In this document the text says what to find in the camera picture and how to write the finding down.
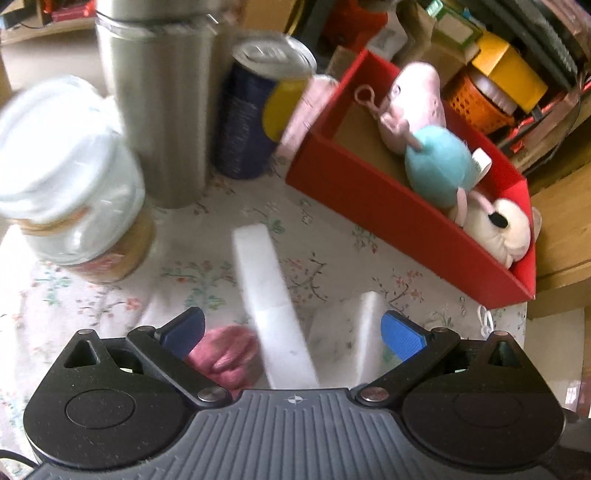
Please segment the pink knitted hat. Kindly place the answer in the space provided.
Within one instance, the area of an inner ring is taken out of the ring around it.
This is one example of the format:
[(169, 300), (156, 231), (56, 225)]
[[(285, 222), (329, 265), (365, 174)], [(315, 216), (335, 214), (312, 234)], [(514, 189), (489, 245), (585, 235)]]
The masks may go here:
[(185, 363), (228, 390), (233, 398), (256, 385), (263, 374), (259, 338), (240, 325), (207, 331)]

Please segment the white foam sponge block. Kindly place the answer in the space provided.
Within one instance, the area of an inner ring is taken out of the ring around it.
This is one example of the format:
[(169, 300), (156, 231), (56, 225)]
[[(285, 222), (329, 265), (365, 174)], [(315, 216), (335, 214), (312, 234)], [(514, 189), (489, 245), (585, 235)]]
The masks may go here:
[(239, 290), (256, 328), (270, 387), (318, 388), (318, 375), (269, 230), (263, 224), (237, 228), (232, 246)]

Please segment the floral tablecloth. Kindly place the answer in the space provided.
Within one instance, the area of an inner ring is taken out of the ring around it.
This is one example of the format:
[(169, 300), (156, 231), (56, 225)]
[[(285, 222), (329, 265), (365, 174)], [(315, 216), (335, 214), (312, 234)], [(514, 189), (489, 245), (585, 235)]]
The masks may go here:
[(269, 230), (291, 303), (304, 330), (335, 341), (315, 355), (325, 386), (356, 386), (338, 358), (358, 350), (341, 322), (396, 310), (427, 328), (445, 326), (470, 339), (493, 329), (523, 341), (525, 304), (484, 317), (480, 305), (359, 225), (290, 188), (283, 174), (254, 181), (215, 177), (196, 204), (154, 213), (155, 241), (124, 280), (94, 285), (37, 256), (17, 227), (1, 241), (1, 446), (31, 455), (23, 430), (30, 397), (71, 336), (90, 328), (105, 338), (159, 326), (187, 308), (208, 328), (252, 325), (235, 274), (233, 232)]

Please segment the white plush toy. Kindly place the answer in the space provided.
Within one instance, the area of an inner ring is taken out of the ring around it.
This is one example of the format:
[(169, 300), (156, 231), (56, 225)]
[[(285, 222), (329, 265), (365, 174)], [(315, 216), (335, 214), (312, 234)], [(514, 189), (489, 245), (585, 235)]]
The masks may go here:
[(490, 202), (476, 193), (468, 197), (463, 229), (506, 269), (521, 261), (536, 240), (536, 229), (517, 203), (507, 198)]

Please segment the wooden cabinet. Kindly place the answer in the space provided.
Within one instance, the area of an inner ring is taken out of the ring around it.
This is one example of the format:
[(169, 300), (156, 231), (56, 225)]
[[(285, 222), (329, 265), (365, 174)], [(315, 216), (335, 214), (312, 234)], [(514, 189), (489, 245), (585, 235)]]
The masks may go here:
[(536, 298), (528, 316), (540, 318), (590, 305), (590, 166), (532, 197), (542, 216), (536, 242)]

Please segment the white lidded glass jar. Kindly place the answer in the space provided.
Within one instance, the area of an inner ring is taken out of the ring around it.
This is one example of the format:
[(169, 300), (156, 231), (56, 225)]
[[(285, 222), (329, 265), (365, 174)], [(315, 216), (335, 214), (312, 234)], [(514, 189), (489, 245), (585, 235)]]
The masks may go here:
[(47, 79), (2, 109), (1, 214), (41, 259), (92, 283), (147, 256), (155, 227), (140, 167), (87, 81)]

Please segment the red cardboard box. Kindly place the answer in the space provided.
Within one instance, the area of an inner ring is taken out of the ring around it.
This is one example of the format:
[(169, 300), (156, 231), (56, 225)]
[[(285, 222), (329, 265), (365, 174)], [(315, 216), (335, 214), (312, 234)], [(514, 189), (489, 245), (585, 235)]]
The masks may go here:
[(400, 72), (363, 51), (305, 134), (287, 184), (389, 243), (489, 309), (536, 294), (536, 253), (504, 268), (446, 215), (411, 190), (404, 160), (353, 98), (363, 84), (383, 99)]

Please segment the orange plastic basket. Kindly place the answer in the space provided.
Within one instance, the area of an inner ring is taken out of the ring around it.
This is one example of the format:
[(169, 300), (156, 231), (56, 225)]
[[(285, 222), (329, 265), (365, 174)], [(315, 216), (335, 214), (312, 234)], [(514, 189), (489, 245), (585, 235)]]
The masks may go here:
[(462, 69), (444, 88), (444, 100), (476, 130), (490, 135), (504, 127), (512, 127), (515, 119), (489, 100)]

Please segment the yellow box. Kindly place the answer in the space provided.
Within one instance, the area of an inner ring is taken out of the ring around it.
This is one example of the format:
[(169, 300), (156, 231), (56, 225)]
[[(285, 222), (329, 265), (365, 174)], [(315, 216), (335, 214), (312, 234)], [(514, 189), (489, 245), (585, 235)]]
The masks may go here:
[(503, 90), (524, 112), (530, 113), (548, 86), (506, 40), (484, 32), (472, 65)]

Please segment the blue yellow drink can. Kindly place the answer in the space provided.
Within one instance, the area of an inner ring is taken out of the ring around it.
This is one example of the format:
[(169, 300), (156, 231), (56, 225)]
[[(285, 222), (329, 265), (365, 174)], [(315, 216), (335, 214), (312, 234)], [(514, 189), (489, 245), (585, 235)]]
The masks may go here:
[(225, 79), (213, 165), (229, 178), (263, 175), (317, 60), (304, 43), (270, 31), (253, 32), (232, 49)]

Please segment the stainless steel thermos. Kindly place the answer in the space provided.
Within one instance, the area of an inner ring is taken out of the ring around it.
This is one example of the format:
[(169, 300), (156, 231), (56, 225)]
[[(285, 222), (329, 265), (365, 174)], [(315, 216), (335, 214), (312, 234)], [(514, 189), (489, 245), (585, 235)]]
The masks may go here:
[(219, 74), (221, 1), (98, 1), (105, 82), (147, 195), (183, 208), (204, 192)]

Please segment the brown cardboard box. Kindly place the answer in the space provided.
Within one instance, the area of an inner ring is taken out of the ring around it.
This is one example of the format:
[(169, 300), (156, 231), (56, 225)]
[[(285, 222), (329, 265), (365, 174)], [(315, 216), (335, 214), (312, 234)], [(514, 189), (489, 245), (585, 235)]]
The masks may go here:
[(392, 62), (403, 68), (412, 62), (431, 64), (445, 87), (462, 69), (480, 53), (475, 40), (465, 47), (454, 45), (437, 28), (437, 21), (415, 1), (404, 1), (398, 6), (398, 18), (408, 41)]

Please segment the green bordered box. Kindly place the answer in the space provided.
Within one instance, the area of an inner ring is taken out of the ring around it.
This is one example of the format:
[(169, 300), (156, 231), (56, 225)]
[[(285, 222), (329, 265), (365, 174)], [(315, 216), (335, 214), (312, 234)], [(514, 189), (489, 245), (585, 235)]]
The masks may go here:
[(427, 6), (426, 13), (435, 21), (435, 35), (460, 50), (465, 50), (483, 34), (477, 25), (449, 7), (444, 1), (433, 0)]

